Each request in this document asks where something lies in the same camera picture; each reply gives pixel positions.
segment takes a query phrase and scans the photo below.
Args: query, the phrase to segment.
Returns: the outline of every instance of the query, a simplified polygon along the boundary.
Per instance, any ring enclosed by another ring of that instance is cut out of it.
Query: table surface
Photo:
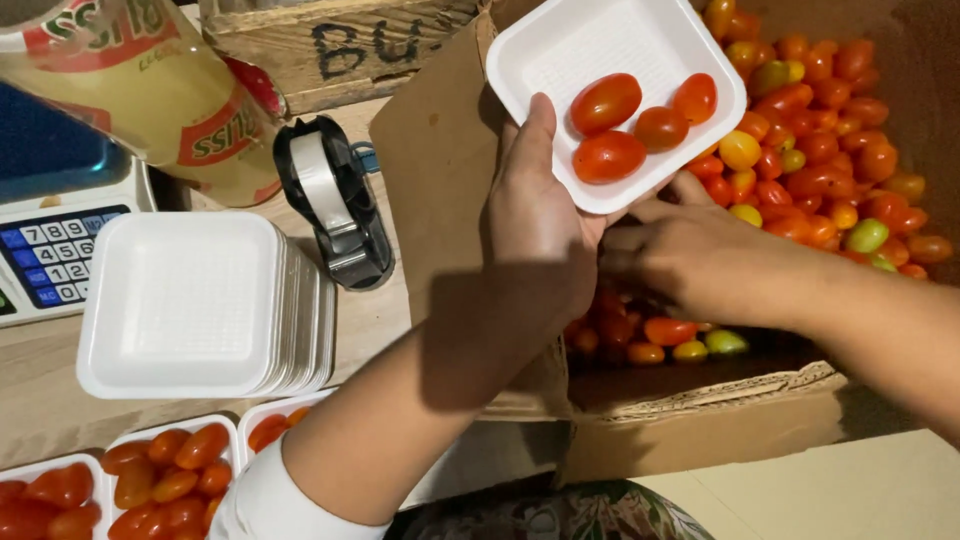
[[[351,141],[370,140],[370,122],[386,99],[325,113],[340,123]],[[396,270],[375,291],[338,291],[335,370],[328,386],[343,382],[410,329],[403,264],[382,175],[371,175],[370,183],[394,246]],[[192,203],[194,210],[219,209],[196,193],[192,193]],[[273,221],[298,245],[306,246],[307,255],[319,260],[310,226],[282,194],[250,211]],[[264,401],[104,401],[88,396],[74,375],[80,323],[81,317],[74,316],[0,330],[0,470],[76,451],[104,449],[124,433],[210,412],[223,411],[239,419],[251,406]]]

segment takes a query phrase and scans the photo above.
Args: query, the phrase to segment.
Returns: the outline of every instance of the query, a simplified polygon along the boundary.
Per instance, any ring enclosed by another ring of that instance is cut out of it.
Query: number button
[[[17,250],[13,252],[13,260],[20,265],[20,268],[33,268],[34,266],[40,265],[40,261],[36,259],[36,255],[30,250]]]
[[[77,250],[74,249],[73,244],[70,242],[54,244],[54,250],[57,252],[57,255],[60,256],[60,260],[73,260],[74,258],[80,258],[80,256],[77,255]]]
[[[57,252],[54,251],[52,246],[40,246],[38,248],[34,248],[34,254],[42,264],[53,264],[54,262],[60,262],[60,258],[57,257]]]
[[[60,304],[60,295],[57,294],[57,290],[54,287],[45,287],[39,289],[36,292],[37,297],[40,299],[40,303],[47,306],[57,306]]]
[[[40,230],[40,227],[32,225],[20,229],[20,233],[27,239],[27,243],[36,246],[37,244],[47,243],[47,236]]]
[[[43,285],[50,284],[50,278],[47,277],[47,273],[44,272],[42,268],[27,270],[24,272],[24,275],[27,276],[27,281],[34,287],[42,287]]]
[[[40,226],[47,239],[51,242],[59,242],[66,239],[66,231],[60,223],[44,223]]]
[[[68,262],[63,265],[66,268],[66,273],[70,276],[71,280],[82,280],[83,278],[89,278],[90,275],[86,272],[86,266],[82,262]]]
[[[75,300],[80,300],[80,294],[77,293],[77,289],[70,283],[66,285],[57,285],[57,294],[60,295],[64,302],[74,302]]]
[[[100,230],[104,227],[104,218],[99,215],[91,215],[90,217],[85,217],[83,219],[86,229],[90,231],[90,234],[99,233]]]
[[[77,247],[77,251],[80,252],[81,257],[93,257],[93,240],[77,240],[73,243]]]
[[[3,238],[3,243],[7,244],[7,247],[10,249],[25,248],[27,247],[27,238],[23,236],[23,233],[17,230],[13,231],[2,231],[0,232],[0,238]]]
[[[66,235],[71,238],[83,238],[86,236],[86,227],[79,219],[68,219],[63,222],[66,229]]]
[[[56,266],[47,266],[44,270],[47,271],[47,276],[50,277],[51,282],[63,283],[70,281],[70,276],[66,273],[66,268],[63,268],[59,264]]]

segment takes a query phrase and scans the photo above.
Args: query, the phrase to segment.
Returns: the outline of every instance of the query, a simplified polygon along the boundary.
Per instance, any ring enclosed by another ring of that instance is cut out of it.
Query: patterned fabric
[[[627,480],[415,523],[404,540],[714,540],[686,512]]]

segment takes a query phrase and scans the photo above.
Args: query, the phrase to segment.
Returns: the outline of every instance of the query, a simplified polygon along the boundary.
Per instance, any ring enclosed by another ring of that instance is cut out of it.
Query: wooden crate
[[[302,114],[392,94],[477,0],[200,0],[200,10],[210,44],[266,70]]]

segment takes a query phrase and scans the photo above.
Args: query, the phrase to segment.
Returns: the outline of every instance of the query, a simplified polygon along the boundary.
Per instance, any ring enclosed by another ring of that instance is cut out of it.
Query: right hand
[[[671,188],[680,205],[641,202],[630,214],[643,226],[607,231],[600,270],[667,296],[685,320],[795,330],[819,285],[857,270],[737,219],[688,172]]]

